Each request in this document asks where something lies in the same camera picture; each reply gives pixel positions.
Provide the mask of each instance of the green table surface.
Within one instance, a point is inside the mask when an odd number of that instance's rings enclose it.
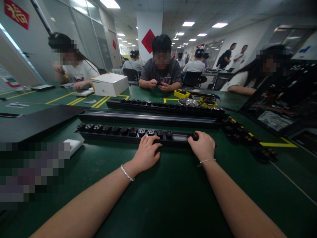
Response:
[[[230,92],[200,92],[219,95],[219,107],[234,110],[239,110],[248,99]],[[77,99],[68,94],[66,89],[60,87],[24,95],[12,92],[0,96],[8,98],[7,101],[0,101],[0,108],[1,112],[30,114]],[[124,96],[118,98],[129,96],[130,99],[151,101],[176,99],[173,93],[164,94],[160,90],[138,87],[129,87],[121,95]],[[103,98],[92,95],[75,106],[91,107],[92,104],[85,104],[84,101],[100,101]],[[5,107],[17,101],[29,106]],[[108,109],[103,103],[95,110]],[[245,116],[234,112],[228,114],[242,122],[262,142],[285,143]],[[7,120],[14,119],[0,118],[0,123]],[[42,142],[80,139],[80,134],[74,133],[79,122],[78,118],[73,119]],[[125,126],[149,128],[134,124]],[[160,128],[187,133],[199,130],[199,126],[194,129]],[[313,236],[317,221],[314,202],[317,201],[317,162],[314,157],[301,148],[274,147],[279,161],[275,165],[264,165],[257,162],[246,147],[231,144],[221,130],[203,131],[212,135],[218,145],[215,153],[217,162],[288,237]],[[136,144],[85,140],[84,145],[65,163],[64,173],[58,177],[60,182],[48,186],[47,193],[37,193],[36,202],[30,202],[28,209],[12,212],[0,227],[0,237],[30,236],[81,191],[132,159],[137,148]],[[196,167],[198,159],[193,152],[168,147],[161,147],[159,151],[160,161],[136,177],[96,237],[232,237],[204,170]]]

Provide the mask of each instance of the gray t-shirt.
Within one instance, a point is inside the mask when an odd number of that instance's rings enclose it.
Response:
[[[139,73],[141,73],[143,70],[142,66],[140,65],[140,63],[138,61],[134,61],[131,59],[127,60],[123,63],[122,69],[124,69],[124,68],[135,69]]]
[[[176,82],[181,83],[181,68],[179,63],[175,59],[171,58],[169,66],[165,70],[160,70],[155,66],[153,58],[151,58],[145,63],[140,79],[144,79],[146,81],[155,79],[158,82],[167,83],[168,85]]]

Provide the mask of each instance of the hand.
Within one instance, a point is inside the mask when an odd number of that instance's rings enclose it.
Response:
[[[146,135],[141,138],[139,148],[135,153],[134,158],[131,160],[138,173],[151,168],[159,160],[161,153],[155,152],[162,146],[162,144],[153,144],[153,142],[157,139],[159,139],[158,136],[146,137]]]
[[[155,79],[150,81],[150,89],[155,89],[158,82]]]
[[[163,91],[163,92],[168,92],[169,90],[169,85],[167,83],[162,83],[162,86],[159,86],[159,88]]]
[[[193,152],[200,161],[207,159],[213,159],[215,154],[215,141],[209,135],[204,132],[196,131],[199,135],[199,139],[194,141],[192,137],[187,139]]]

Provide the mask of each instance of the white box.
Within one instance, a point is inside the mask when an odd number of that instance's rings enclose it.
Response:
[[[91,86],[98,96],[117,97],[129,87],[128,77],[120,74],[105,73],[90,78]]]

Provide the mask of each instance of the silver bracelet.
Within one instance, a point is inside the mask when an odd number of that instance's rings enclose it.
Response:
[[[206,161],[209,161],[209,160],[201,161],[201,162],[197,165],[197,167],[201,167],[203,162],[206,162]]]
[[[130,179],[130,181],[133,182],[134,179],[132,179],[132,178],[126,173],[126,171],[125,171],[124,168],[123,168],[123,165],[121,165],[121,169],[122,169],[122,171],[126,174],[126,176]]]

